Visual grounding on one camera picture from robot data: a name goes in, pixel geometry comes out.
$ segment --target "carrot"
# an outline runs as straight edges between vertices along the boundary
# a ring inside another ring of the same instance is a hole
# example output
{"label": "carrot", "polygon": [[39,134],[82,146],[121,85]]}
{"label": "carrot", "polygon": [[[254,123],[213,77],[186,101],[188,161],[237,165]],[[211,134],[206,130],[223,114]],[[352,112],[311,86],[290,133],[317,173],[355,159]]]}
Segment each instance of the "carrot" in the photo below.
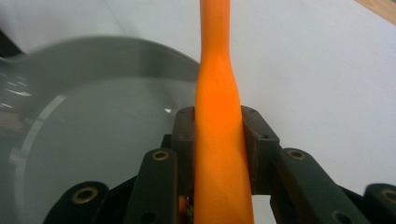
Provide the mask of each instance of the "carrot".
{"label": "carrot", "polygon": [[229,0],[201,0],[201,31],[194,223],[253,223],[242,112],[229,51]]}

